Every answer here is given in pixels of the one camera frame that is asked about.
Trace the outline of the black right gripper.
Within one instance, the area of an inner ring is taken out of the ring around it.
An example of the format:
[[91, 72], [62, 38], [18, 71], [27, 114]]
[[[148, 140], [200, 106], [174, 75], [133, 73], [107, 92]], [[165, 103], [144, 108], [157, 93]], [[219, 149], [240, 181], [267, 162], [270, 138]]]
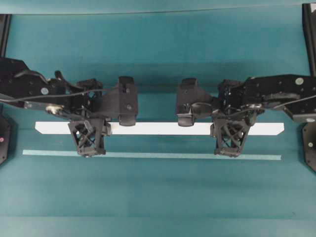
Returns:
[[213, 100], [208, 92], [197, 85], [196, 78], [186, 78], [182, 79], [178, 87], [175, 112], [179, 126], [193, 126], [193, 116], [188, 114], [191, 104], [196, 102], [210, 103]]

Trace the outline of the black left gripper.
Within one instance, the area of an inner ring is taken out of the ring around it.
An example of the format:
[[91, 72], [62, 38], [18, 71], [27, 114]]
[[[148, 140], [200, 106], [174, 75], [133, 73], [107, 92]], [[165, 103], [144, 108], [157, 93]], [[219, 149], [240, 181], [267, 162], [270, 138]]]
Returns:
[[120, 76], [117, 86], [100, 98], [100, 117], [118, 118], [121, 126], [134, 126], [138, 115], [138, 89], [134, 78]]

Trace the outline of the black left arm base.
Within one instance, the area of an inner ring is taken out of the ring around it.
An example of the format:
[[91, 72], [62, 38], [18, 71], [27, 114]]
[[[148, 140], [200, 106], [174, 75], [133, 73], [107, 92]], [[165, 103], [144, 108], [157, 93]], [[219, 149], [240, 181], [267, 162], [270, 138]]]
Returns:
[[0, 116], [0, 164], [7, 160], [8, 149], [11, 137], [11, 125], [8, 120]]

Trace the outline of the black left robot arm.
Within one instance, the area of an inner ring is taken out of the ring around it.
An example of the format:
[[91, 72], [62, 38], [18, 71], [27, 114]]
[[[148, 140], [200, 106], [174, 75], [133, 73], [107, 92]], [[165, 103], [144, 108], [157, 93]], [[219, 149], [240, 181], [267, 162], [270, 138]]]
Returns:
[[46, 79], [22, 60], [0, 59], [0, 100], [18, 108], [43, 110], [67, 120], [117, 119], [122, 126], [134, 126], [137, 96], [132, 77], [119, 77], [112, 88], [96, 79], [71, 84], [60, 71]]

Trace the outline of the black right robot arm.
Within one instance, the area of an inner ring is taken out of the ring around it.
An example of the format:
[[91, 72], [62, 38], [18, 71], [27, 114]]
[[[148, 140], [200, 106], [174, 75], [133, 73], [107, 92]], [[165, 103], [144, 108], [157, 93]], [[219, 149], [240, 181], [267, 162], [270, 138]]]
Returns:
[[182, 127], [207, 117], [252, 125], [266, 110], [283, 111], [294, 122], [314, 122], [316, 79], [301, 75], [252, 77], [244, 82], [225, 79], [218, 84], [218, 96], [212, 96], [192, 78], [183, 79], [177, 91], [176, 115]]

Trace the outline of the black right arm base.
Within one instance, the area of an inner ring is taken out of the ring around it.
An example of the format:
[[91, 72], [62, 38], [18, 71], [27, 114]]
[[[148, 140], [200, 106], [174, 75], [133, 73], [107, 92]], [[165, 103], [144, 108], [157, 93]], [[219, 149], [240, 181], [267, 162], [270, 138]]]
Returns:
[[307, 166], [316, 171], [316, 123], [309, 122], [302, 129], [304, 159]]

